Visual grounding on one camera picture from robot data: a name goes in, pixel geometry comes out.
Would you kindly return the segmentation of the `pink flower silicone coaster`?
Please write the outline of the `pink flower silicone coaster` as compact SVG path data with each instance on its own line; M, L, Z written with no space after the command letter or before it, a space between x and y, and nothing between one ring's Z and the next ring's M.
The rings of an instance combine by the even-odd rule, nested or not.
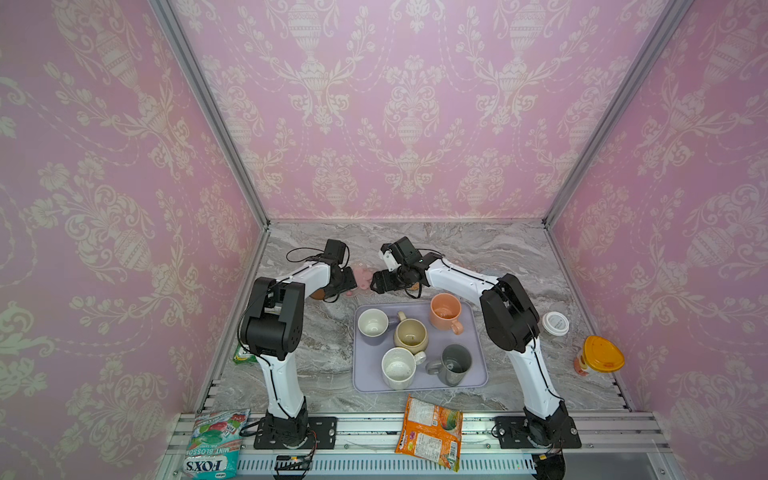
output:
M353 268L353 274L357 283L357 289L361 291L369 291L373 279L373 272L362 266L356 266Z

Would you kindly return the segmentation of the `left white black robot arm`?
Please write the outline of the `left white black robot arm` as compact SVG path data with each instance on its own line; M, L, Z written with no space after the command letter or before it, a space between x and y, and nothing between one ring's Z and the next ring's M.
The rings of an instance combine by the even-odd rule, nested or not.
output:
M268 395L262 421L265 438L298 447L309 434L306 397L299 385L295 359L302 338L305 300L317 291L333 298L356 287L351 267L326 261L306 262L280 278L255 280L237 338L256 357L264 376Z

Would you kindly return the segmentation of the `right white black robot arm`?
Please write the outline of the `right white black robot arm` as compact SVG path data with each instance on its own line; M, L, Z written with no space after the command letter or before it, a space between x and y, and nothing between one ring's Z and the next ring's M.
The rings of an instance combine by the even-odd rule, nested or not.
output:
M412 285L433 287L480 307L490 340L509 358L524 398L530 442L539 447L582 446L575 421L550 378L539 340L539 313L520 280L512 275L483 275L432 254L412 265L373 274L370 288L383 294Z

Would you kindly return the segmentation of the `lavender mug white inside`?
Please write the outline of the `lavender mug white inside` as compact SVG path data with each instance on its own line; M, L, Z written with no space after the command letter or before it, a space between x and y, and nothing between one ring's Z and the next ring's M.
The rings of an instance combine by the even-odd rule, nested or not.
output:
M357 331L363 344L378 346L393 342L396 320L377 308L364 310L357 320Z

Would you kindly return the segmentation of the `cream yellow mug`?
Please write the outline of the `cream yellow mug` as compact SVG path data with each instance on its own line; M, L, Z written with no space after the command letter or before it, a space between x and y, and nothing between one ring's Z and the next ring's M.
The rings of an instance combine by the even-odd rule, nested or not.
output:
M394 343L413 354L425 352L428 347L428 331L420 320L408 317L403 311L397 313L398 324L394 332Z

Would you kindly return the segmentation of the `peach pink mug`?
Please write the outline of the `peach pink mug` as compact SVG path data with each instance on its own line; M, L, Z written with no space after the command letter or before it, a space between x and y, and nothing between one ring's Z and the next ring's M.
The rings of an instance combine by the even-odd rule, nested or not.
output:
M438 330L461 335L464 332L463 324L460 321L461 313L461 302L452 294L440 293L430 301L429 321Z

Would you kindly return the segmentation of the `lavender plastic tray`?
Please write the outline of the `lavender plastic tray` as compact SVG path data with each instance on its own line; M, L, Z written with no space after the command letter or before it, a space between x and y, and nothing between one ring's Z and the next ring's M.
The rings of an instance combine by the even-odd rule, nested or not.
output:
M386 384L381 370L381 360L384 354L395 347L394 333L397 314L402 311L407 318L415 318L425 324L429 334L429 344L426 349L425 363L416 367L414 380L408 391L447 389L437 375L430 375L425 365L438 359L443 350L450 344L460 344L468 349L472 357L472 366L458 385L458 388L478 388L484 386L489 378L479 334L475 326L471 306L461 301L462 313L459 321L464 327L461 335L450 331L442 331L433 327L429 322L429 303L427 301L364 305L358 307L354 314L355 335L353 342L352 383L361 393L385 393L392 389ZM386 313L389 326L383 335L384 340L377 345L366 342L365 336L358 327L358 320L367 310L378 309Z

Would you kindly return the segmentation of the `grey green mug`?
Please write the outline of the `grey green mug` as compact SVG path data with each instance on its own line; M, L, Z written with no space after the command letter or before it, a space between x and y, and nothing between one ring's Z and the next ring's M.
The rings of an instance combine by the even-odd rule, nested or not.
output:
M426 372L436 376L439 381L448 386L458 386L472 367L470 351L459 344L446 346L437 360L426 365Z

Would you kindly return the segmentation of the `green Fox's candy bag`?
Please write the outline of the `green Fox's candy bag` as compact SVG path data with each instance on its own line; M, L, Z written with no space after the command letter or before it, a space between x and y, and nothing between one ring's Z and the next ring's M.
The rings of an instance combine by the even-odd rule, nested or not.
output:
M235 364L256 363L257 358L243 346L238 346L233 354L233 362Z

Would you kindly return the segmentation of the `orange snack packet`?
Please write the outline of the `orange snack packet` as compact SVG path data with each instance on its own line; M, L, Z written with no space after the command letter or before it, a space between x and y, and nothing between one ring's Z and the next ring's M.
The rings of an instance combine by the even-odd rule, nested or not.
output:
M460 470L464 415L409 396L394 452Z

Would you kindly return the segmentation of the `mint Fox's candy bag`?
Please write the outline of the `mint Fox's candy bag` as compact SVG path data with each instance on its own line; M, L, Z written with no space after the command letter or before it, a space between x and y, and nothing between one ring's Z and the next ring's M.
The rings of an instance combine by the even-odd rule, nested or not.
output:
M249 409L197 415L181 473L190 479L231 479L237 475L241 430Z

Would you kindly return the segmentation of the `bottle with orange lid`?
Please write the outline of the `bottle with orange lid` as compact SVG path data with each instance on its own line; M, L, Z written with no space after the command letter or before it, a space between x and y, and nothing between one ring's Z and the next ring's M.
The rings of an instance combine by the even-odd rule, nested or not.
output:
M611 341L596 335L588 336L574 358L574 371L580 376L590 373L613 373L625 366L625 357Z

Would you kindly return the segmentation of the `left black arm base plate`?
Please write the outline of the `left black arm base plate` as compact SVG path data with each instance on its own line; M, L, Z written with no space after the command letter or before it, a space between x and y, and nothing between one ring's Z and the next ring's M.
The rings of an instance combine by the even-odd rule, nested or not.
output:
M266 415L257 424L253 447L256 450L332 450L336 444L338 418L310 416L281 419Z

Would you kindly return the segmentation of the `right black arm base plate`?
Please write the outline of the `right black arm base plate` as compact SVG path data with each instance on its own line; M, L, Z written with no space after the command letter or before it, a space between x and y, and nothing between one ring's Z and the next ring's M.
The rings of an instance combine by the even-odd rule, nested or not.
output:
M572 418L557 421L531 420L502 415L493 419L491 434L501 449L579 449L582 441Z

